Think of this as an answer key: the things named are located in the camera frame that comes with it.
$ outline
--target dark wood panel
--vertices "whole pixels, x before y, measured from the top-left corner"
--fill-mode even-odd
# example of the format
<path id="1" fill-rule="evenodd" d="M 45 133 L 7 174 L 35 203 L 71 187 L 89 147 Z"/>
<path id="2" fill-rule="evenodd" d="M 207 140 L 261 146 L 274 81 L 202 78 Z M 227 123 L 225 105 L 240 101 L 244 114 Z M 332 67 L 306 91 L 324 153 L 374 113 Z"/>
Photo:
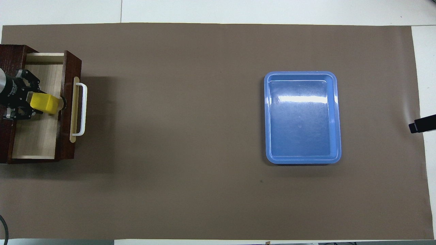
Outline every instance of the dark wood panel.
<path id="1" fill-rule="evenodd" d="M 73 159 L 75 143 L 70 142 L 71 131 L 71 114 L 72 114 L 72 100 L 73 100 L 73 80 L 74 77 L 80 78 L 82 70 L 82 61 L 74 56 L 69 51 L 64 54 L 64 68 L 63 68 L 63 83 L 61 87 L 61 94 L 67 102 L 67 106 L 59 114 L 58 120 L 58 137 L 56 141 L 56 160 Z"/>
<path id="2" fill-rule="evenodd" d="M 24 68 L 27 53 L 36 53 L 26 45 L 0 44 L 0 67 L 5 73 L 14 75 L 16 69 Z M 16 123 L 3 119 L 6 107 L 0 105 L 0 163 L 11 163 Z"/>
<path id="3" fill-rule="evenodd" d="M 17 159 L 12 158 L 10 161 L 8 161 L 8 164 L 19 164 L 19 163 L 51 163 L 51 162 L 58 162 L 57 159 Z"/>

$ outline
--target black device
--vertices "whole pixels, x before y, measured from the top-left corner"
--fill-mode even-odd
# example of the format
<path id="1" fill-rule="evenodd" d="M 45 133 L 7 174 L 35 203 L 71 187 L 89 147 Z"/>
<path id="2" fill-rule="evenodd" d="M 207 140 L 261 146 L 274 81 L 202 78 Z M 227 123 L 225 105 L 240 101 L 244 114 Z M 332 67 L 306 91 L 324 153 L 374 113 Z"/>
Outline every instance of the black device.
<path id="1" fill-rule="evenodd" d="M 414 123 L 409 124 L 411 133 L 422 133 L 436 130 L 436 114 L 416 119 Z"/>
<path id="2" fill-rule="evenodd" d="M 39 89 L 39 83 L 40 80 L 26 69 L 17 69 L 13 77 L 0 68 L 0 104 L 7 108 L 3 118 L 21 120 L 30 119 L 35 113 L 42 114 L 29 104 L 34 92 L 44 93 Z"/>

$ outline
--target white table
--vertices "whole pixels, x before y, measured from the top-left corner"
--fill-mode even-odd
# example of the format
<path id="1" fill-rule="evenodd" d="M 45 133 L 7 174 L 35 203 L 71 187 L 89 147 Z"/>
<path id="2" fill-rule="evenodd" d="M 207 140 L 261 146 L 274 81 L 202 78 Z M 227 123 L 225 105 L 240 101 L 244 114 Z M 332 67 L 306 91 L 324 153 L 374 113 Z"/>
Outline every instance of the white table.
<path id="1" fill-rule="evenodd" d="M 415 46 L 421 117 L 436 114 L 433 102 L 436 100 L 436 3 L 431 0 L 1 0 L 0 11 L 0 28 L 22 24 L 120 22 L 408 25 L 412 26 Z M 436 131 L 424 133 L 424 141 L 430 203 L 436 217 Z M 119 240 L 116 244 L 176 242 L 181 245 L 266 241 Z"/>

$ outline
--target black cable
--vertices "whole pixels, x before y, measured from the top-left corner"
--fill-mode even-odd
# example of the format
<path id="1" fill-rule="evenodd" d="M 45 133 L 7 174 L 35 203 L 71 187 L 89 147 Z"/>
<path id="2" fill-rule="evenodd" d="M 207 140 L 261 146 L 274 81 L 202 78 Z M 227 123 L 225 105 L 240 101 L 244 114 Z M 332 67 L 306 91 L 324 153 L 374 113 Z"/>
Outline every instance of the black cable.
<path id="1" fill-rule="evenodd" d="M 7 229 L 6 221 L 4 220 L 4 218 L 1 215 L 0 215 L 0 221 L 4 227 L 4 243 L 3 243 L 3 245 L 6 245 L 7 241 L 9 240 L 9 231 Z"/>
<path id="2" fill-rule="evenodd" d="M 328 243 L 324 243 L 323 245 L 329 245 L 331 243 L 333 243 L 333 245 L 337 245 L 336 242 L 328 242 Z M 347 242 L 347 243 L 352 244 L 352 245 L 357 245 L 357 242 Z"/>

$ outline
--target open drawer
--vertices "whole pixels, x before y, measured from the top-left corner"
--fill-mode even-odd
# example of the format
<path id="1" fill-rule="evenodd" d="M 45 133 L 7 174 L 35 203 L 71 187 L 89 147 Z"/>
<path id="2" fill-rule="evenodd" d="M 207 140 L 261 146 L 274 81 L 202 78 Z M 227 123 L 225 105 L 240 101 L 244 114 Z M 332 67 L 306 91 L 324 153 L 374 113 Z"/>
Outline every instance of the open drawer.
<path id="1" fill-rule="evenodd" d="M 58 114 L 36 114 L 29 120 L 7 120 L 1 118 L 0 163 L 53 162 L 74 158 L 77 123 L 77 104 L 82 61 L 68 51 L 64 53 L 38 53 L 25 45 L 0 45 L 2 59 L 21 62 L 0 67 L 11 75 L 24 68 L 41 81 L 40 89 L 63 99 L 64 109 Z M 0 109 L 3 117 L 4 107 Z"/>

